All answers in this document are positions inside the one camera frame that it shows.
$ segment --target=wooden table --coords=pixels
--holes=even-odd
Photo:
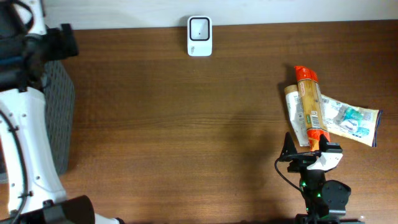
[[[345,151],[326,177],[352,188],[346,218],[397,223],[398,21],[221,26],[213,35],[213,55],[193,58],[184,28],[76,31],[80,56],[64,61],[76,88],[61,177],[69,196],[85,194],[96,212],[128,223],[305,213],[273,167],[291,130],[283,89],[305,65],[323,94],[384,110],[377,148],[331,135]],[[0,186],[1,218],[7,191]]]

